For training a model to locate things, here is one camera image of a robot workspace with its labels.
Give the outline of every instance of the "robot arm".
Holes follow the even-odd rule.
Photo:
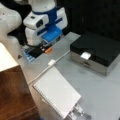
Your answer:
[[[54,0],[29,0],[28,3],[32,7],[32,12],[23,21],[28,44],[32,46],[40,43],[51,44],[67,26],[65,9],[57,10]]]

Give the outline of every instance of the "white table surface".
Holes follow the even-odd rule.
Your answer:
[[[23,68],[27,82],[38,76],[51,59],[57,59],[67,52],[70,44],[79,35],[69,33],[53,46],[50,54],[43,54]],[[66,80],[82,95],[80,105],[92,115],[92,120],[118,120],[120,117],[120,64],[103,76],[71,60],[70,53],[61,59],[55,67]],[[29,85],[33,98],[45,120],[60,120],[54,111],[41,102],[40,95]]]

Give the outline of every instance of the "metal bracket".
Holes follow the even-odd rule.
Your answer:
[[[77,120],[77,116],[73,113],[73,112],[70,112],[68,117],[71,119],[71,120]]]
[[[83,112],[83,109],[80,107],[79,104],[76,104],[74,107],[74,110],[80,114],[81,117],[85,118],[86,120],[91,120],[91,115],[88,115],[87,113]]]

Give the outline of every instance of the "small box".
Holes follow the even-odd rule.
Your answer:
[[[104,75],[120,60],[120,42],[86,32],[70,45],[74,61]]]

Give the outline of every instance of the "wooden floor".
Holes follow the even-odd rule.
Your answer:
[[[0,72],[0,120],[39,120],[20,66]]]

